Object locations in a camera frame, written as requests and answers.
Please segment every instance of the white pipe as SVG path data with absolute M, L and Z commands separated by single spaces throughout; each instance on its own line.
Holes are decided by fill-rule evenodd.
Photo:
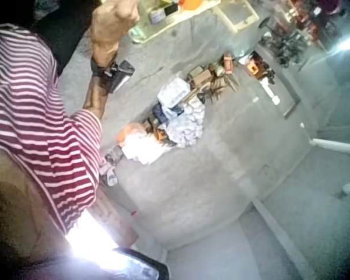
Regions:
M 310 144 L 324 149 L 350 154 L 350 144 L 348 143 L 313 138 L 310 140 Z

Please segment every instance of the wooden object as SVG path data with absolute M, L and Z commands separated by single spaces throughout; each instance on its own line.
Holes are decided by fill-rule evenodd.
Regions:
M 126 222 L 111 204 L 101 185 L 96 190 L 96 201 L 88 212 L 107 231 L 120 247 L 130 248 L 138 239 L 136 231 Z

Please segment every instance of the pile of items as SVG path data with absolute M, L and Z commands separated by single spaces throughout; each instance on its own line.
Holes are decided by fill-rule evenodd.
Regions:
M 195 145 L 202 136 L 205 102 L 219 100 L 227 86 L 239 86 L 231 56 L 193 69 L 187 79 L 178 75 L 162 86 L 149 115 L 141 123 L 126 126 L 117 137 L 128 159 L 150 164 L 174 147 Z

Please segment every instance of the hand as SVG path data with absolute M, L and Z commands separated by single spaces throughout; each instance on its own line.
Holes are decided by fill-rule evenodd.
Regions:
M 119 41 L 138 19 L 138 0 L 106 0 L 93 11 L 91 41 L 93 58 L 99 66 L 109 64 Z

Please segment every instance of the wrist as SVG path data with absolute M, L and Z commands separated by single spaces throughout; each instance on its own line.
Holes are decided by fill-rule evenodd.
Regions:
M 118 50 L 118 43 L 104 45 L 104 44 L 92 44 L 93 59 L 99 67 L 108 67 L 111 60 L 114 58 Z

